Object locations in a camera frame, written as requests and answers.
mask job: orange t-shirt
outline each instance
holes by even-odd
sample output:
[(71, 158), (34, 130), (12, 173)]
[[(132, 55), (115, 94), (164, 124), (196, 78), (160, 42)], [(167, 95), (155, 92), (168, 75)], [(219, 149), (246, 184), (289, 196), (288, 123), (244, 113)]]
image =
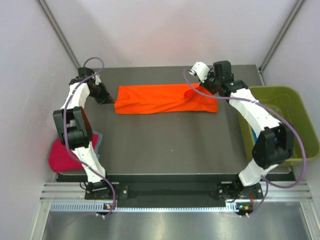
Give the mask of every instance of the orange t-shirt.
[[(202, 93), (210, 93), (193, 83)], [(155, 114), (167, 112), (218, 112), (216, 99), (194, 92), (188, 84), (119, 86), (116, 114)]]

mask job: green plastic bin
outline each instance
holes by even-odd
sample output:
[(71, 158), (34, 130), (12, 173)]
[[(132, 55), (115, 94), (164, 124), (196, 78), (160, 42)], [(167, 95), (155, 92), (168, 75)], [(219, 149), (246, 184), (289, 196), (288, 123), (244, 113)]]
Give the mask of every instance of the green plastic bin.
[[(293, 125), (303, 142), (307, 160), (316, 159), (320, 154), (319, 140), (300, 95), (292, 88), (286, 86), (253, 86), (249, 89), (260, 103), (272, 108)], [(240, 114), (238, 114), (238, 118), (245, 155), (247, 160), (251, 161), (252, 149), (255, 145), (253, 131), (248, 122)], [(298, 141), (295, 139), (292, 157), (287, 159), (282, 166), (289, 167), (301, 162), (301, 149)]]

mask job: fabric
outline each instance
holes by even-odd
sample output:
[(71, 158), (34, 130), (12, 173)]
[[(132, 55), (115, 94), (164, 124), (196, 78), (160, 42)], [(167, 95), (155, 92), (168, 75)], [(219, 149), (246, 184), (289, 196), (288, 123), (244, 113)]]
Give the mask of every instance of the fabric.
[[(102, 133), (93, 131), (92, 146), (99, 159), (98, 148), (102, 141)], [(60, 139), (54, 141), (48, 158), (49, 165), (55, 173), (84, 169), (82, 164), (75, 161), (67, 152), (66, 146), (62, 145)]]
[[(202, 93), (210, 94), (204, 87), (192, 85)], [(194, 92), (188, 84), (119, 86), (114, 107), (116, 114), (218, 112), (217, 100)]]

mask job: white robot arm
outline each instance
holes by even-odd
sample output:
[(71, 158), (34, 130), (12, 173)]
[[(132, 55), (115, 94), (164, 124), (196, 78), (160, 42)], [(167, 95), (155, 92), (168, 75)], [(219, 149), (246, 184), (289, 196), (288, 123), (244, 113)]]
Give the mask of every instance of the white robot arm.
[[(97, 155), (92, 145), (93, 132), (89, 121), (84, 112), (87, 97), (94, 97), (98, 104), (112, 104), (114, 100), (106, 90), (106, 87), (101, 82), (98, 75), (92, 77), (88, 81), (81, 83), (75, 93), (75, 87), (88, 76), (94, 72), (87, 67), (78, 69), (79, 76), (72, 79), (69, 84), (69, 94), (67, 100), (60, 110), (53, 112), (53, 119), (63, 145), (65, 145), (63, 112), (67, 109), (67, 138), (71, 151), (77, 158), (87, 165), (82, 164), (88, 178), (88, 186), (92, 191), (105, 187), (105, 181), (93, 173), (92, 168), (102, 176), (106, 176), (106, 170), (98, 161)], [(68, 106), (66, 106), (68, 99), (73, 95)]]
[[(238, 188), (236, 192), (241, 194), (251, 186), (256, 186), (262, 176), (290, 158), (294, 145), (293, 133), (265, 109), (253, 104), (258, 100), (242, 80), (234, 81), (230, 62), (215, 62), (213, 68), (196, 62), (190, 74), (198, 76), (200, 85), (211, 94), (229, 97), (228, 103), (244, 117), (258, 136), (252, 150), (253, 159), (233, 182), (234, 188)], [(249, 99), (250, 102), (232, 98)]]

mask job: white wall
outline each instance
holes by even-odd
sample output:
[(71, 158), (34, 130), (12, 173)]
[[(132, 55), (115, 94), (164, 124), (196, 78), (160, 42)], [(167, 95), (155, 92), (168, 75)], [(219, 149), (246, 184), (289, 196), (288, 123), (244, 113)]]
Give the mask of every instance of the white wall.
[[(320, 1), (307, 0), (265, 71), (268, 85), (296, 89), (320, 138)], [(307, 182), (320, 213), (320, 159), (308, 164)]]
[[(295, 0), (46, 0), (79, 62), (260, 65)], [(89, 67), (99, 68), (99, 62)]]
[(0, 239), (25, 240), (76, 70), (35, 0), (2, 1), (0, 22)]

